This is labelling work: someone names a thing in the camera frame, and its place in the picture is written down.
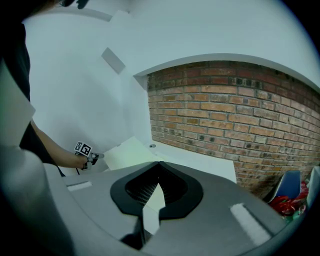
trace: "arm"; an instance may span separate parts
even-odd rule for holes
[[[48,135],[40,130],[33,120],[31,121],[31,126],[42,141],[49,155],[58,166],[79,169],[84,167],[84,164],[88,161],[84,155],[75,155],[60,147]]]

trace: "white panel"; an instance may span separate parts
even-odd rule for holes
[[[224,56],[320,86],[316,48],[280,1],[136,0],[111,21],[112,49],[133,75]]]
[[[35,109],[0,61],[0,144],[18,147]]]

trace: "white wall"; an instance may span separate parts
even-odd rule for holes
[[[38,127],[69,151],[84,141],[103,153],[128,139],[122,82],[101,57],[108,46],[108,23],[50,14],[30,18],[25,27]],[[98,161],[93,171],[105,169]]]
[[[248,61],[320,86],[318,54],[276,0],[135,0],[111,20],[133,75],[205,60]]]

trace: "brick wall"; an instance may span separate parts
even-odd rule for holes
[[[257,196],[320,162],[320,95],[280,71],[195,62],[149,74],[148,95],[153,140],[232,160],[237,183]]]

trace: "gray surface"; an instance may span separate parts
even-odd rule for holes
[[[203,187],[203,198],[187,217],[161,221],[160,229],[142,252],[155,256],[233,256],[255,248],[230,212],[230,207],[239,203],[244,203],[271,234],[285,227],[272,208],[233,182],[185,166],[169,165],[197,179]]]
[[[102,53],[102,58],[110,65],[111,68],[117,73],[120,74],[122,70],[126,67],[125,64],[114,54],[110,48],[107,48]]]
[[[141,252],[114,239],[100,228],[74,200],[58,169],[51,164],[45,164],[44,166],[55,206],[72,237],[74,255],[141,255]]]
[[[95,174],[66,176],[63,178],[67,186],[91,182],[92,186],[72,191],[71,194],[82,210],[117,240],[133,233],[137,216],[123,214],[110,195],[112,184],[149,164],[143,163],[125,169],[105,171]]]
[[[44,165],[29,151],[3,146],[0,160],[1,189],[12,209],[57,255],[145,255],[97,226],[74,200],[56,166]]]

